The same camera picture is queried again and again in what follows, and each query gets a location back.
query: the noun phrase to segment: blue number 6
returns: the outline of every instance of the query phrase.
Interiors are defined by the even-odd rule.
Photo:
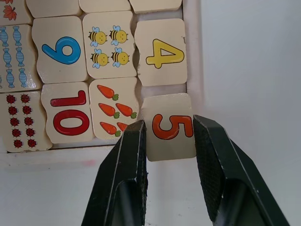
[[[72,48],[72,53],[70,55],[65,55],[63,53],[63,48],[65,46],[70,46]],[[52,59],[65,65],[75,63],[80,57],[79,43],[71,37],[60,38],[55,44],[55,51],[46,44],[42,46],[42,51]]]

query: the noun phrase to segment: orange number 5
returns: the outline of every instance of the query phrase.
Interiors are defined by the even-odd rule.
[[[163,120],[163,116],[161,114],[156,114],[153,121],[152,121],[152,131],[162,140],[171,140],[174,139],[180,130],[180,124],[184,124],[185,135],[187,137],[193,136],[193,128],[192,128],[192,119],[189,116],[180,116],[180,115],[173,115],[170,116],[169,120],[172,124],[172,128],[170,130],[163,130],[160,127],[160,123]]]

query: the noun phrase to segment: number 6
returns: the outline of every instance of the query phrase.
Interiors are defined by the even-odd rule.
[[[170,116],[169,120],[172,124],[172,128],[170,130],[163,130],[160,127],[160,123],[163,120],[163,116],[161,114],[155,115],[152,121],[152,131],[162,140],[171,140],[174,139],[180,130],[180,123],[184,124],[185,136],[192,137],[193,136],[193,128],[192,128],[192,119],[189,116],[181,116],[181,115],[173,115]]]
[[[72,48],[72,53],[70,55],[65,55],[63,53],[63,48],[65,46]],[[55,44],[55,51],[46,44],[42,46],[42,51],[52,59],[65,65],[71,65],[77,62],[80,57],[79,43],[71,37],[60,38]]]

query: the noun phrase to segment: red number 10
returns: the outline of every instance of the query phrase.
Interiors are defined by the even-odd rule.
[[[163,116],[161,114],[155,115],[152,121],[152,130],[156,137],[162,140],[171,140],[174,139],[180,130],[180,124],[184,124],[185,136],[192,137],[193,136],[193,128],[192,128],[192,119],[189,116],[180,116],[173,115],[170,116],[169,120],[172,124],[172,128],[170,130],[163,130],[160,127],[160,123],[163,120]]]
[[[50,105],[53,107],[77,106],[86,104],[86,93],[79,91],[78,97],[52,99]],[[80,119],[82,124],[78,127],[67,128],[61,125],[61,121],[69,118]],[[76,136],[86,132],[89,128],[90,120],[88,116],[79,110],[65,110],[57,113],[53,118],[53,126],[57,132],[66,136]]]

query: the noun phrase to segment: white surface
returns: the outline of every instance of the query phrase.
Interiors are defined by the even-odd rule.
[[[53,151],[52,157],[66,151],[72,150]],[[86,159],[1,168],[1,225],[81,225],[99,165],[109,150],[73,151]],[[147,162],[147,171],[146,226],[199,226],[200,220],[202,226],[211,225],[195,158]]]
[[[194,112],[254,160],[292,226],[301,202],[300,9],[299,0],[202,0],[204,76],[187,84]]]

